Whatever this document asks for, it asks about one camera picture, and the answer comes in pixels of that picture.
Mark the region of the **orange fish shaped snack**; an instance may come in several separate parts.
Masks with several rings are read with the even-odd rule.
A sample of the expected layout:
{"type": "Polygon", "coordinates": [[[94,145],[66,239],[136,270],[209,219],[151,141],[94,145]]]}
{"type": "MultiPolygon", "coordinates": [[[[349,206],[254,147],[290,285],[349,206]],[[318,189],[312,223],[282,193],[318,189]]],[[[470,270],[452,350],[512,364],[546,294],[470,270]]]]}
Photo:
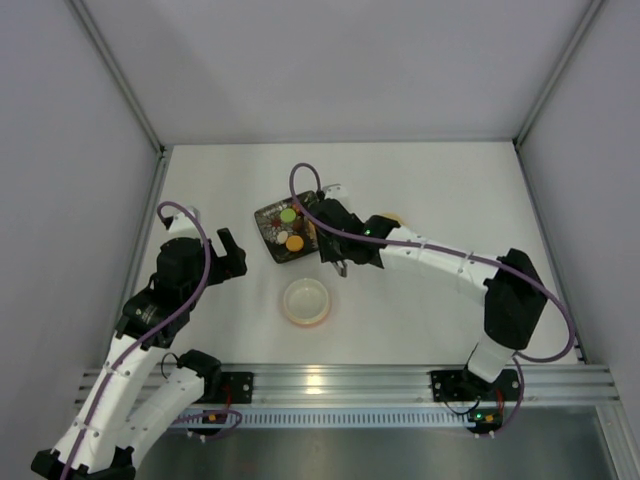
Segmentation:
{"type": "Polygon", "coordinates": [[[306,232],[307,232],[307,235],[308,235],[309,239],[313,243],[316,243],[317,242],[317,233],[316,233],[315,226],[312,223],[308,223],[306,225],[306,232]]]}

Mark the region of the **orange round cracker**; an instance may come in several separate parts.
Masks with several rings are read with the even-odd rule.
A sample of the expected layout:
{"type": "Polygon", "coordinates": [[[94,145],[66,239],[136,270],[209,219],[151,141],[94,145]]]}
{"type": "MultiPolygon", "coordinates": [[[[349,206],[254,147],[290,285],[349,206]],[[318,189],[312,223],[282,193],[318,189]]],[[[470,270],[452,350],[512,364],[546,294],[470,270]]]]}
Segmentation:
{"type": "Polygon", "coordinates": [[[304,239],[298,235],[292,235],[287,238],[285,247],[290,252],[299,252],[304,248],[304,239]]]}

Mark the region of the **small white oval snack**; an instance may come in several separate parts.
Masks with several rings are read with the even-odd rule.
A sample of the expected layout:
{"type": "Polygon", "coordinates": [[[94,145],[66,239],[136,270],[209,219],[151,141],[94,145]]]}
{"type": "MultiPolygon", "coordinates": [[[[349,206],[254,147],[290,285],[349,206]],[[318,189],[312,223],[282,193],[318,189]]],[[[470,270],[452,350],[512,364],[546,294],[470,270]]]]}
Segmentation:
{"type": "Polygon", "coordinates": [[[276,240],[279,244],[285,244],[288,238],[289,238],[289,233],[287,231],[280,231],[277,234],[276,240]]]}

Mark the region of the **green round cookie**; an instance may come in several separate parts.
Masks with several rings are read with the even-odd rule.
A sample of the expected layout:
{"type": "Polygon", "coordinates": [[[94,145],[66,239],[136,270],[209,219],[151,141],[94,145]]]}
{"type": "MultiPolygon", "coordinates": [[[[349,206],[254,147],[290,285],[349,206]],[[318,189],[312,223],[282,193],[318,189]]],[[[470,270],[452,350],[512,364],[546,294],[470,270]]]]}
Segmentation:
{"type": "Polygon", "coordinates": [[[286,208],[280,212],[280,220],[283,223],[293,223],[297,218],[297,213],[293,208],[286,208]]]}

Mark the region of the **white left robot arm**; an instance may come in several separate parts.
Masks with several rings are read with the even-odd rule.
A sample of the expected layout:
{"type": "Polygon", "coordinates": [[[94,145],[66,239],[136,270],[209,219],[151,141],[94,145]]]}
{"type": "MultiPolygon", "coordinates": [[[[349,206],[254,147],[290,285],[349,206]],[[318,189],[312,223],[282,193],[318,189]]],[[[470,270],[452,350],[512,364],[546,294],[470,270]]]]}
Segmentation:
{"type": "Polygon", "coordinates": [[[160,388],[136,402],[155,366],[169,354],[203,290],[246,274],[246,253],[231,232],[225,249],[178,237],[164,243],[156,271],[122,310],[102,370],[63,437],[35,454],[31,469],[45,479],[132,479],[149,449],[189,405],[221,393],[222,364],[191,349],[160,388]]]}

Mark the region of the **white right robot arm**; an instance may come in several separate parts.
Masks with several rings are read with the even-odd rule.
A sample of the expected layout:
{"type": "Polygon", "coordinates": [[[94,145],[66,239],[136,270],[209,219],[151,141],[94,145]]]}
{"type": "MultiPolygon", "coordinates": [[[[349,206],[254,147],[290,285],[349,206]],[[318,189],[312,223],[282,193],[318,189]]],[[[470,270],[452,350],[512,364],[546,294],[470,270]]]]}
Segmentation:
{"type": "Polygon", "coordinates": [[[461,370],[444,380],[451,397],[474,399],[495,388],[512,356],[528,347],[547,303],[532,283],[540,278],[529,256],[517,249],[488,263],[470,254],[448,254],[398,221],[373,215],[367,221],[337,199],[323,199],[310,207],[309,220],[317,231],[321,261],[346,275],[349,262],[410,273],[450,285],[484,308],[483,333],[461,370]]]}

